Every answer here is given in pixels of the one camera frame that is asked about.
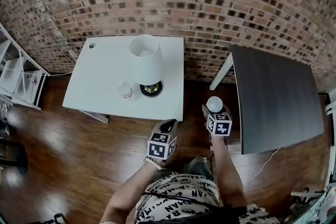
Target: white cord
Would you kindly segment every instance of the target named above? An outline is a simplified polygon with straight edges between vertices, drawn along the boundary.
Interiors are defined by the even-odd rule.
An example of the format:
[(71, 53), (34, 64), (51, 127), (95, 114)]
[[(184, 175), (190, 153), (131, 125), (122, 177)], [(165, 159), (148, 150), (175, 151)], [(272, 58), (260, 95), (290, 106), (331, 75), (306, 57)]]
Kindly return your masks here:
[(281, 147), (278, 148), (276, 151), (274, 151), (274, 152), (272, 153), (272, 155), (269, 156), (269, 158), (268, 158), (268, 159), (265, 161), (265, 163), (262, 165), (261, 169), (260, 169), (255, 175), (253, 175), (253, 176), (250, 177), (249, 179), (242, 180), (242, 181), (249, 181), (249, 180), (251, 180), (252, 178), (254, 178), (256, 175), (258, 175), (258, 174), (261, 172), (261, 170), (263, 169), (263, 167), (265, 166), (265, 164), (272, 158), (272, 156), (273, 156), (274, 154), (276, 154), (276, 153), (278, 152), (279, 149), (281, 149)]
[[(10, 68), (6, 68), (6, 67), (0, 67), (0, 68), (3, 68), (3, 69), (7, 69), (7, 70), (11, 70), (11, 71), (20, 71), (21, 70), (15, 70), (15, 69), (10, 69)], [(64, 76), (64, 75), (67, 75), (67, 74), (71, 74), (73, 71), (71, 72), (68, 72), (68, 73), (64, 73), (64, 74), (54, 74), (54, 75), (50, 75), (50, 76)], [(43, 76), (43, 74), (34, 74), (34, 73), (27, 73), (27, 72), (23, 72), (23, 74), (28, 74), (28, 75), (35, 75), (35, 76)]]

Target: dark wooden table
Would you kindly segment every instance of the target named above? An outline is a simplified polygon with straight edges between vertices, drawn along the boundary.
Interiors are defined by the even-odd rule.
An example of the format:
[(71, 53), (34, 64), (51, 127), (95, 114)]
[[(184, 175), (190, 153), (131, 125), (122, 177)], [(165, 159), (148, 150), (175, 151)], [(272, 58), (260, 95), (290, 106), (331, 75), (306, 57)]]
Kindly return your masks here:
[(318, 90), (308, 65), (232, 46), (210, 89), (232, 65), (239, 97), (242, 154), (289, 146), (324, 132)]

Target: lamp base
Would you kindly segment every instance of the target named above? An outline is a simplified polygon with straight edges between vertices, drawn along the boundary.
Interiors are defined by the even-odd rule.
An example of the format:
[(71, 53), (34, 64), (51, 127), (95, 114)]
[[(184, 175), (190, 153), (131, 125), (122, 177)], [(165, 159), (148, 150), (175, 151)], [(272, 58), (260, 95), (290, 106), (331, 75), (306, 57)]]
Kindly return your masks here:
[(162, 92), (162, 89), (163, 89), (163, 85), (161, 81), (159, 81), (156, 84), (148, 85), (148, 86), (140, 84), (140, 90), (142, 94), (147, 97), (158, 96)]

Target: printed shirt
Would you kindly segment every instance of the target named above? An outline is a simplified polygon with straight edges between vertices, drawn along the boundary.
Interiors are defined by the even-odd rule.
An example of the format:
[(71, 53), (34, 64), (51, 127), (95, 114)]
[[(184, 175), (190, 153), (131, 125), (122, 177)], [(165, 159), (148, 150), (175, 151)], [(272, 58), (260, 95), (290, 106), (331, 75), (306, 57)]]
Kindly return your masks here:
[[(193, 198), (199, 202), (219, 207), (216, 185), (203, 176), (187, 174), (166, 176), (150, 184), (145, 192)], [(134, 223), (183, 218), (208, 211), (207, 206), (189, 201), (143, 195), (136, 206)], [(271, 217), (256, 205), (247, 206), (247, 213), (239, 217), (241, 224), (248, 224), (251, 221), (253, 224), (279, 223), (276, 218)]]

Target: person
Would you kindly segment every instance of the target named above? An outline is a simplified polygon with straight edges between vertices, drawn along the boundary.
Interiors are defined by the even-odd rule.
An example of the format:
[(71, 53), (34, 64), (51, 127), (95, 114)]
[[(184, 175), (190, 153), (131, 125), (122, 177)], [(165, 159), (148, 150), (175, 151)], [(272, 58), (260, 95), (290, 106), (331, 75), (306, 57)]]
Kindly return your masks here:
[(186, 165), (185, 174), (170, 174), (155, 182), (153, 178), (164, 162), (150, 160), (114, 193), (101, 223), (124, 224), (134, 207), (136, 224), (279, 223), (256, 205), (247, 205), (243, 183), (222, 137), (213, 136), (212, 145), (223, 207), (219, 206), (217, 187), (202, 158), (197, 157)]

